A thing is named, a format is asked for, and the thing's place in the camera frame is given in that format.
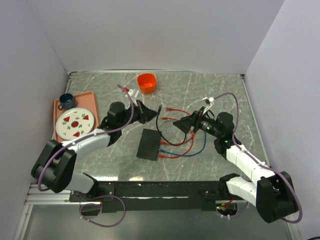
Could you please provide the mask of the black network switch box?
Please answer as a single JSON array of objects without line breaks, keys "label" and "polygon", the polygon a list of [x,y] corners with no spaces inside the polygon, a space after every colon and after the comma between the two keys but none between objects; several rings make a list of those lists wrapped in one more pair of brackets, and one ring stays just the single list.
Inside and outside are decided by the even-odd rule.
[{"label": "black network switch box", "polygon": [[136,157],[156,161],[161,144],[161,135],[157,130],[144,128],[141,134]]}]

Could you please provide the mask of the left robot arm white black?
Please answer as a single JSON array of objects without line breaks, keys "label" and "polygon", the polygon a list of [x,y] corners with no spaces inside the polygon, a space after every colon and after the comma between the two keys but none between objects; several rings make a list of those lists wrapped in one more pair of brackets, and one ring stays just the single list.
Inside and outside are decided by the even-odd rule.
[{"label": "left robot arm white black", "polygon": [[148,123],[157,115],[140,100],[131,103],[129,108],[117,101],[110,105],[101,124],[91,133],[65,142],[48,141],[30,173],[39,186],[46,186],[38,189],[54,193],[80,192],[87,201],[94,201],[101,191],[100,182],[86,173],[75,172],[76,160],[113,145],[126,126],[135,122]]}]

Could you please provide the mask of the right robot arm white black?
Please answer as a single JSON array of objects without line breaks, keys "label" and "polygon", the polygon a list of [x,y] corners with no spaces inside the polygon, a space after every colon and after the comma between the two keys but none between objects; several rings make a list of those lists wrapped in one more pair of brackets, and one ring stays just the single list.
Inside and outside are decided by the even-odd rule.
[{"label": "right robot arm white black", "polygon": [[173,123],[184,133],[198,130],[214,136],[218,154],[237,166],[248,178],[233,173],[219,179],[218,193],[223,199],[237,196],[256,207],[260,217],[267,223],[283,219],[298,212],[299,205],[293,195],[291,177],[286,172],[275,173],[237,140],[233,133],[233,116],[221,112],[216,119],[208,117],[202,107],[191,115]]}]

